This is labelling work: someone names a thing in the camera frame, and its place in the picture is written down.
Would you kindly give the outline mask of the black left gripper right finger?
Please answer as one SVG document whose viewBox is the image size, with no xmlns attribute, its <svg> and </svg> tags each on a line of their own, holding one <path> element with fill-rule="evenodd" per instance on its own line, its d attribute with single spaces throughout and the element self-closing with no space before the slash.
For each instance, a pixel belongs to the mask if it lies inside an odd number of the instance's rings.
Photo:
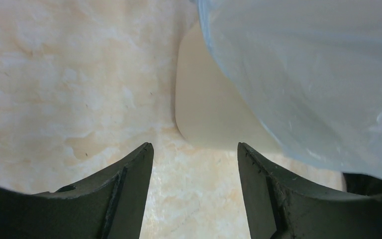
<svg viewBox="0 0 382 239">
<path fill-rule="evenodd" d="M 382 180 L 344 174 L 346 191 L 305 179 L 238 144 L 253 239 L 382 239 Z"/>
</svg>

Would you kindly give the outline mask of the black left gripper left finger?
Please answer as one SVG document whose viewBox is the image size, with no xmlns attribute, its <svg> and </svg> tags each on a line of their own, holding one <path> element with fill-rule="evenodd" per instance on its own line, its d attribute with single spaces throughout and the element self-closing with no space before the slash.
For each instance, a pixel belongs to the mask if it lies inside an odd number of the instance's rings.
<svg viewBox="0 0 382 239">
<path fill-rule="evenodd" d="M 0 239 L 139 238 L 153 157 L 152 144 L 144 143 L 53 193 L 0 187 Z"/>
</svg>

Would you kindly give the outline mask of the light blue trash bag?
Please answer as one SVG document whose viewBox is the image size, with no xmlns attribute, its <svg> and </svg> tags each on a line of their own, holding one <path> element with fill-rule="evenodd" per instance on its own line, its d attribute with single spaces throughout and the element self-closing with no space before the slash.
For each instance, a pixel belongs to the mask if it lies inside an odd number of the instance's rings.
<svg viewBox="0 0 382 239">
<path fill-rule="evenodd" d="M 290 158 L 382 179 L 382 0 L 198 0 L 204 41 Z"/>
</svg>

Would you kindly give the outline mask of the beige plastic trash bin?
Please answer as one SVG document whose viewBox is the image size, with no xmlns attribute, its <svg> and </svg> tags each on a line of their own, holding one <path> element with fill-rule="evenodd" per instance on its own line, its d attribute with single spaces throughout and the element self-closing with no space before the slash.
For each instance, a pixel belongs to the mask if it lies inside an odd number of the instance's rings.
<svg viewBox="0 0 382 239">
<path fill-rule="evenodd" d="M 260 153 L 282 152 L 215 63 L 199 22 L 179 47 L 175 120 L 182 136 L 195 147 L 236 151 L 242 142 Z"/>
</svg>

